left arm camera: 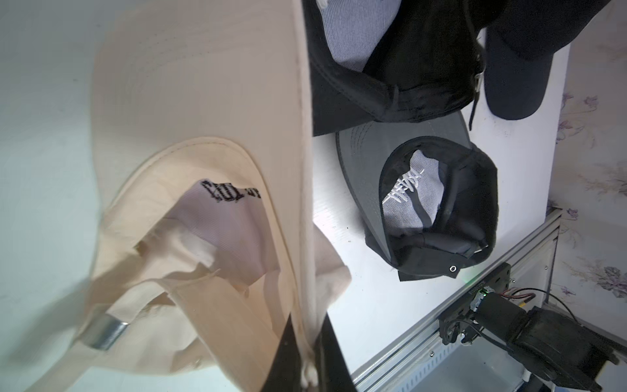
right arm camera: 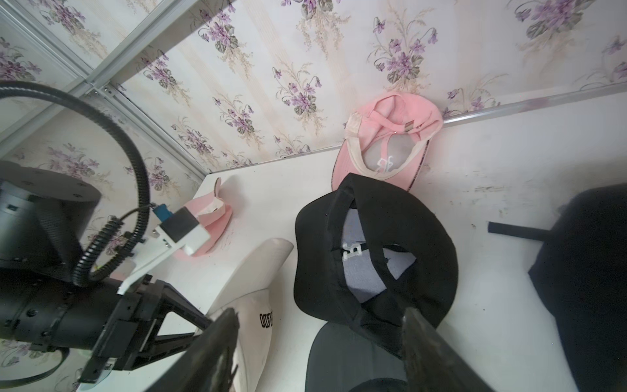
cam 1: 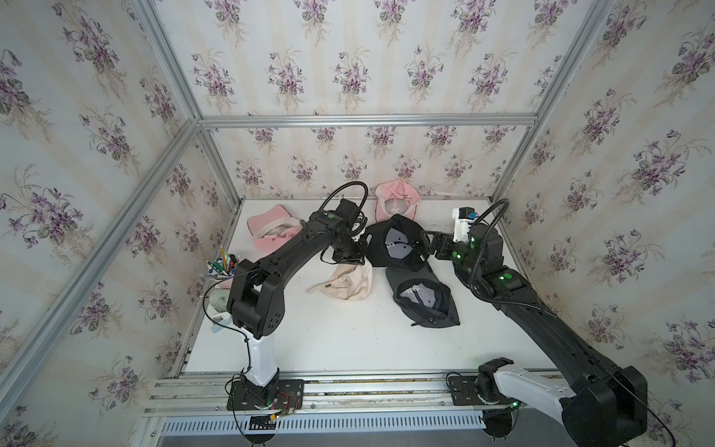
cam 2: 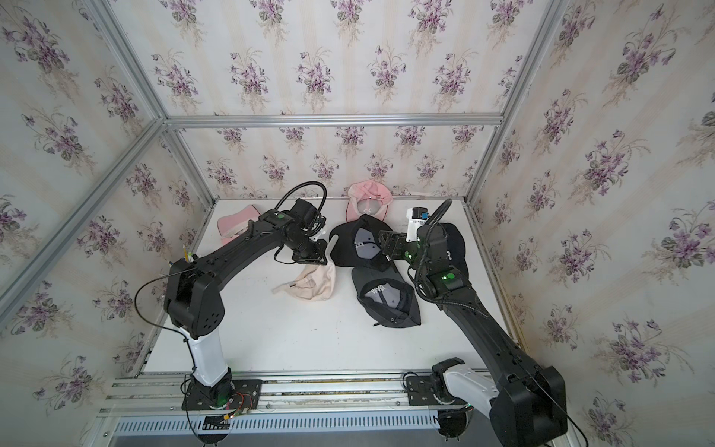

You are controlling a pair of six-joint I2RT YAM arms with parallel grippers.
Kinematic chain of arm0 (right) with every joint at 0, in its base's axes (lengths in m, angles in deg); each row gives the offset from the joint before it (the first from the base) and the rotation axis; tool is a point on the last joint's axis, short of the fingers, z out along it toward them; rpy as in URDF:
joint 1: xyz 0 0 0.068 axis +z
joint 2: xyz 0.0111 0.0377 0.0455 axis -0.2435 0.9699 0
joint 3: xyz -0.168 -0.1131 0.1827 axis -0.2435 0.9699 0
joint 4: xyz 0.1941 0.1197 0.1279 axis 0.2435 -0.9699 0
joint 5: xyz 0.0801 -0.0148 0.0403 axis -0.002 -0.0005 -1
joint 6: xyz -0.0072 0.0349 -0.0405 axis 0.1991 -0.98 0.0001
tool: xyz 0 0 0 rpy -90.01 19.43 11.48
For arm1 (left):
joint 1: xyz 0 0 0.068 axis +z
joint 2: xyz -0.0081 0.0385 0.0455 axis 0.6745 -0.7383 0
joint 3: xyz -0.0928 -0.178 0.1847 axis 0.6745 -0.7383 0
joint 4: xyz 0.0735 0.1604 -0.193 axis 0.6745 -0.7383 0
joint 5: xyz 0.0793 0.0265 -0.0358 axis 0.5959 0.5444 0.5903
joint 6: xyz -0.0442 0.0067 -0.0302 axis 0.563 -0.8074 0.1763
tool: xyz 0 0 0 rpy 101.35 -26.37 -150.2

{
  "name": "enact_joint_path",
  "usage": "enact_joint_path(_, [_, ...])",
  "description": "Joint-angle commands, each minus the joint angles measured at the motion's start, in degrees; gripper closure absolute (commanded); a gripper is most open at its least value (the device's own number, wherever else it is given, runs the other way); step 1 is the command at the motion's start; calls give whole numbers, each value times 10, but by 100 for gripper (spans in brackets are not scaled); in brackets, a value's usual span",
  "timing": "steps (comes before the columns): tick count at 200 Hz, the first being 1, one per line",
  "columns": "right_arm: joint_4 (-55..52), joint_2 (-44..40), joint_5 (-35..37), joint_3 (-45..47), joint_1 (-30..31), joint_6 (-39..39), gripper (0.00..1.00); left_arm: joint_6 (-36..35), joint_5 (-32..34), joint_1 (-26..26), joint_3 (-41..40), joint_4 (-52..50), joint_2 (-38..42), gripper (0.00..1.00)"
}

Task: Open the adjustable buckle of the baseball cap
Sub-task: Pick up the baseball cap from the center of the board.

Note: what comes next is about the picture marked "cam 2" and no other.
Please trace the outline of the beige baseball cap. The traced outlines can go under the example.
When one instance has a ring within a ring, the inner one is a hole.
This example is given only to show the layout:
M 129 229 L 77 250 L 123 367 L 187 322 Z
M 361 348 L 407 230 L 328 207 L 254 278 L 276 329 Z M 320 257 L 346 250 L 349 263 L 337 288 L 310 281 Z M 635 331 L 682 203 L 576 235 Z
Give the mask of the beige baseball cap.
M 331 252 L 337 240 L 338 237 L 333 236 L 328 241 L 325 266 L 323 264 L 306 266 L 296 279 L 273 288 L 272 294 L 287 294 L 305 302 L 329 300 L 336 286 L 336 265 L 331 260 Z

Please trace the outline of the black cap white letter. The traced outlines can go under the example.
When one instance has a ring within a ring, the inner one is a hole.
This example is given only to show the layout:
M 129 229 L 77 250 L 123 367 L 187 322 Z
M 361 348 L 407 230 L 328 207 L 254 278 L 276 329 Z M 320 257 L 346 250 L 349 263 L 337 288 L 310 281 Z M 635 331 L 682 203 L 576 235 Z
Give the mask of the black cap white letter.
M 449 253 L 449 259 L 451 260 L 451 265 L 458 269 L 468 279 L 469 270 L 467 261 L 465 260 L 467 247 L 465 246 L 464 237 L 453 223 L 440 223 L 439 226 L 442 228 L 446 238 L 447 251 Z

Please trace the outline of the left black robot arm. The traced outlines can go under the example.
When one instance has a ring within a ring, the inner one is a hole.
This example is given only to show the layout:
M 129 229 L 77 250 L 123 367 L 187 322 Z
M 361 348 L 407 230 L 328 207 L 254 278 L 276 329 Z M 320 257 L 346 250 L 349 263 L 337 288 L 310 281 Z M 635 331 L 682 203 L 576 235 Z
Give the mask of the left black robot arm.
M 242 270 L 266 253 L 292 251 L 292 264 L 325 266 L 328 242 L 316 235 L 326 225 L 322 214 L 328 197 L 324 183 L 310 180 L 289 190 L 237 238 L 201 257 L 180 259 L 166 275 L 151 279 L 132 298 L 137 316 L 162 331 L 177 333 L 192 360 L 189 392 L 206 406 L 225 409 L 236 395 L 219 334 L 225 317 L 221 292 Z M 163 309 L 171 324 L 163 326 L 143 316 L 139 295 L 147 286 L 165 281 Z

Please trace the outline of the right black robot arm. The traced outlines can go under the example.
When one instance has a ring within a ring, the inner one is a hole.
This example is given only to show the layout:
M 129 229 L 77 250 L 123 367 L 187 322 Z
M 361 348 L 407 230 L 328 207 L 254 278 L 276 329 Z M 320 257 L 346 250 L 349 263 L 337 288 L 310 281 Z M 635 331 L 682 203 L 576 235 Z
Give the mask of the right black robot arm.
M 407 232 L 378 233 L 382 253 L 408 264 L 417 296 L 456 324 L 489 372 L 483 376 L 450 358 L 433 366 L 428 387 L 440 404 L 461 404 L 459 416 L 485 415 L 504 446 L 547 446 L 577 426 L 567 412 L 566 383 L 556 368 L 527 355 L 480 301 L 465 242 L 441 221 L 451 205 L 445 200 L 435 212 L 412 208 Z

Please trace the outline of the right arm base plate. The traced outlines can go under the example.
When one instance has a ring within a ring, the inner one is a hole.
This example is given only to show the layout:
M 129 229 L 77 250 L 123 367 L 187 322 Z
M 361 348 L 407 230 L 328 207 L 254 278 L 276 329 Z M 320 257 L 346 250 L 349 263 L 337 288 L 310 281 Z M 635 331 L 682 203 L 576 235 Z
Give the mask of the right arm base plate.
M 406 372 L 401 378 L 401 383 L 411 407 L 467 406 L 464 400 L 450 395 L 441 385 L 436 385 L 430 375 Z

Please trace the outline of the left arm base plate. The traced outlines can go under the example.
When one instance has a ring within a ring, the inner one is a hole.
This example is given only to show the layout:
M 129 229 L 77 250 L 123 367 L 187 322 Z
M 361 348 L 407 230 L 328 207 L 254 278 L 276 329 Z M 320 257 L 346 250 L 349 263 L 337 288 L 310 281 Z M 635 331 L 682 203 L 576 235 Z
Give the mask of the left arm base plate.
M 184 395 L 182 410 L 238 410 L 246 413 L 257 408 L 263 385 L 264 382 L 260 379 L 249 379 L 221 381 L 215 387 L 207 387 L 191 376 L 181 386 Z

